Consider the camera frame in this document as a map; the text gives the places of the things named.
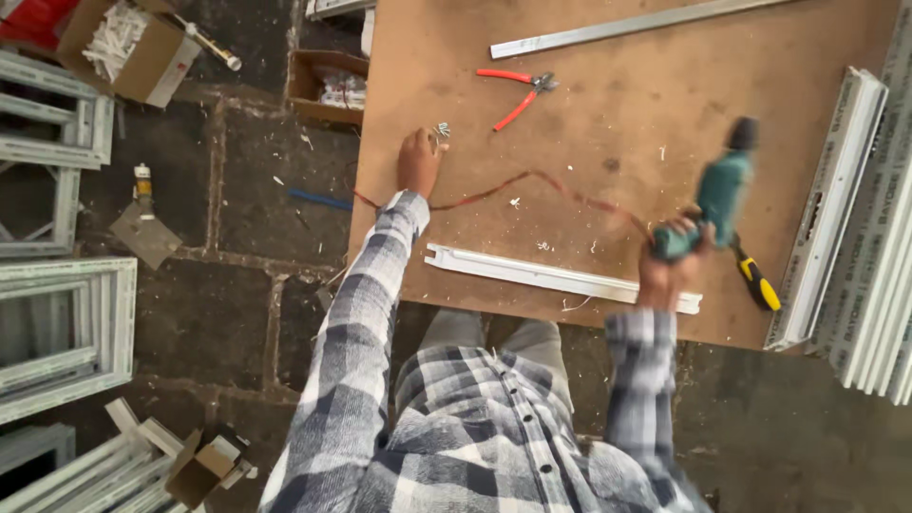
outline cardboard box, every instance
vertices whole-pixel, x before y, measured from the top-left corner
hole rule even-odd
[[[73,11],[67,30],[57,47],[57,60],[80,80],[100,92],[164,108],[181,85],[200,46],[184,36],[179,28],[153,16],[140,42],[127,59],[114,83],[99,77],[95,67],[82,55],[105,12],[118,0],[82,0]],[[169,13],[173,9],[161,0],[135,0],[150,13]]]
[[[297,50],[288,56],[288,101],[298,116],[327,121],[361,124],[363,110],[343,109],[320,103],[323,81],[314,73],[314,66],[339,68],[365,79],[369,63],[342,52],[327,50]]]
[[[174,459],[165,491],[190,509],[198,508],[243,460],[223,454],[216,445],[206,444],[197,451],[202,432],[193,431]]]

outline plaid shirt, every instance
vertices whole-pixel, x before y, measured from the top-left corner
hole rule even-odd
[[[389,431],[399,288],[429,217],[410,192],[378,213],[323,321],[261,511],[710,511],[673,459],[667,312],[606,321],[615,385],[606,443],[587,455],[554,377],[510,352],[419,351],[399,374]]]

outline wooden workbench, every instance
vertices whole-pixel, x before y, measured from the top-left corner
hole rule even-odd
[[[731,123],[747,114],[761,121],[761,148],[739,231],[779,285],[845,66],[879,73],[896,0],[801,0],[533,56],[489,58],[491,44],[692,3],[379,2],[357,189],[377,203],[387,201],[395,193],[402,138],[447,121],[452,149],[432,204],[536,167],[586,194],[620,202],[654,226],[692,201],[704,163],[720,154]],[[561,86],[494,133],[492,125],[529,89],[476,77],[476,68],[553,71]],[[518,208],[510,204],[514,198],[520,198]],[[351,256],[373,222],[373,210],[356,200]],[[423,263],[426,246],[636,280],[642,242],[630,226],[570,204],[530,178],[485,201],[435,213],[415,245],[402,297],[599,326],[607,312],[628,306],[593,299],[562,312],[564,300],[573,307],[585,298],[440,270]],[[770,316],[753,304],[731,251],[715,255],[690,291],[705,297],[700,314],[679,316],[682,339],[762,346]]]

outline shirt sleeve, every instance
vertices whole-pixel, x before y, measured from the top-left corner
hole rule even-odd
[[[640,309],[612,316],[605,334],[615,367],[605,441],[643,467],[666,511],[711,511],[674,459],[675,314]]]
[[[348,511],[388,429],[389,346],[402,275],[430,220],[404,191],[378,212],[316,338],[304,392],[260,511]]]

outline screwdriver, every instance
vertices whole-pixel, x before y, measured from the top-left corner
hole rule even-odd
[[[761,274],[760,268],[757,267],[757,262],[744,252],[741,247],[741,237],[737,233],[731,239],[731,248],[734,249],[735,256],[738,258],[738,269],[744,276],[747,288],[757,304],[765,310],[777,311],[782,308],[779,296],[770,285],[770,282]]]

